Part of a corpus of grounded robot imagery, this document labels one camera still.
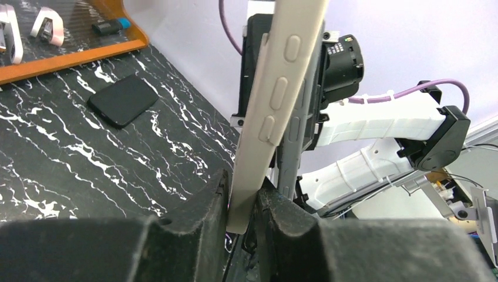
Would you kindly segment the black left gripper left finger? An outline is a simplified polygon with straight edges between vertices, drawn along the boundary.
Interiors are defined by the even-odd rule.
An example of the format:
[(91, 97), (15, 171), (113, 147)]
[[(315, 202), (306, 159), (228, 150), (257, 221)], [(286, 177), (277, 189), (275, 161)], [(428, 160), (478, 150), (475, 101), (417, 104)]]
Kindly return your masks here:
[(229, 174), (157, 218), (1, 224), (2, 281), (221, 281)]

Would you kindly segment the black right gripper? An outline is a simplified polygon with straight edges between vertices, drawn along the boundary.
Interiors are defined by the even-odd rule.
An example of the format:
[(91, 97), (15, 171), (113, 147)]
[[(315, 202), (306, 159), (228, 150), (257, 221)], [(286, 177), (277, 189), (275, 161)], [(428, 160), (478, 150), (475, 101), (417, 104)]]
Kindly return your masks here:
[[(269, 33), (271, 23), (272, 14), (255, 14), (249, 17), (244, 27), (238, 112), (230, 118), (232, 127), (244, 124), (262, 37), (264, 33)], [(308, 150), (315, 149), (323, 123), (329, 120), (320, 111), (332, 102), (356, 94), (363, 76), (364, 59), (356, 38), (353, 35), (324, 33), (308, 110)]]

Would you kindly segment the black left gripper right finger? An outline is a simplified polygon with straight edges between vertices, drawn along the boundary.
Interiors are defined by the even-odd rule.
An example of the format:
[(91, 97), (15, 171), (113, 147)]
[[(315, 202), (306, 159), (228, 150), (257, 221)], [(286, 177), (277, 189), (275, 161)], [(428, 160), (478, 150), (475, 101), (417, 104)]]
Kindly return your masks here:
[(318, 219), (269, 180), (254, 208), (262, 281), (493, 281), (473, 240), (445, 220)]

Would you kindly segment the pink phone case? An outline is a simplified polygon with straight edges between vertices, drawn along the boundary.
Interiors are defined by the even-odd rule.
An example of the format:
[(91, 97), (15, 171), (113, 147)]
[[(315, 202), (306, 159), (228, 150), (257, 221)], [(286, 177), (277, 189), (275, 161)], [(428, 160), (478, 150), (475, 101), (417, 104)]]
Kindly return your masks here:
[(261, 35), (255, 77), (236, 150), (226, 230), (243, 234), (301, 90), (328, 1), (276, 1)]

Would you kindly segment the black remote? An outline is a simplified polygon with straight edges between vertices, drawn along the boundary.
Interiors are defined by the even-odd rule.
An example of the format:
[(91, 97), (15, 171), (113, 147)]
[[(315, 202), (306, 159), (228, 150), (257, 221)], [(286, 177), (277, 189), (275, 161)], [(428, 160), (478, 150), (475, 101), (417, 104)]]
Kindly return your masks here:
[(107, 124), (123, 129), (157, 100), (152, 87), (137, 75), (130, 75), (93, 94), (87, 105)]

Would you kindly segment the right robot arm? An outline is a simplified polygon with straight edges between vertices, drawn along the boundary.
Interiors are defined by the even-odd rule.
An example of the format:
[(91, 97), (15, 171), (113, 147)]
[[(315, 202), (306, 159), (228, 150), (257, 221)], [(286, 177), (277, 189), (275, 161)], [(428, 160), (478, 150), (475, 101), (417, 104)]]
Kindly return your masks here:
[[(364, 75), (358, 41), (323, 31), (315, 43), (290, 119), (269, 166), (276, 187), (302, 207), (333, 216), (374, 182), (454, 162), (470, 120), (464, 106), (441, 106), (442, 80), (423, 80), (393, 95), (356, 97)], [(337, 142), (372, 139), (370, 146), (311, 173), (298, 174), (301, 155)]]

